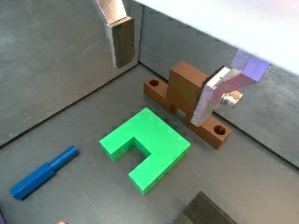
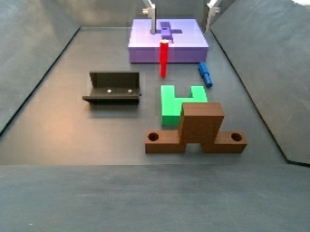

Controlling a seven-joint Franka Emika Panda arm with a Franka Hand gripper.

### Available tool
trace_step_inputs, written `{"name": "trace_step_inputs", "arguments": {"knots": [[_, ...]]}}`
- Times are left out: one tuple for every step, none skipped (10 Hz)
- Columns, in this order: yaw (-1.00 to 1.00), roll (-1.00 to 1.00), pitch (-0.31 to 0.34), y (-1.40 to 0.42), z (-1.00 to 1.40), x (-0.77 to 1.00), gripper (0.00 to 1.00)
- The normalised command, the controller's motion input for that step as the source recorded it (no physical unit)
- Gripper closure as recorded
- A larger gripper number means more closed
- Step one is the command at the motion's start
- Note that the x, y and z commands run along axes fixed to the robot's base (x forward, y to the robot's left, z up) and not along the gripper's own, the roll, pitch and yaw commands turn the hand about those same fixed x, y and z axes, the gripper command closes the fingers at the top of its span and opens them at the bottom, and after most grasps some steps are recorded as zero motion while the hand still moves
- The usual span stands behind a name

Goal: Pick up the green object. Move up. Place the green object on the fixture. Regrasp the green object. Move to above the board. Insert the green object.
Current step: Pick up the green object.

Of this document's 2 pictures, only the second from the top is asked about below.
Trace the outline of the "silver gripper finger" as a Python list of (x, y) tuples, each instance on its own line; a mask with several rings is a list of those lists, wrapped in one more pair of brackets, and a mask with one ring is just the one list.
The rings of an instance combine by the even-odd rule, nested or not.
[(148, 16), (151, 20), (151, 29), (150, 32), (152, 34), (156, 33), (156, 5), (151, 2), (151, 0), (143, 0), (146, 7), (143, 8), (143, 14)]
[(206, 5), (207, 6), (207, 18), (206, 18), (206, 26), (204, 26), (206, 31), (210, 31), (212, 18), (220, 11), (219, 4), (220, 4), (220, 0), (211, 0)]

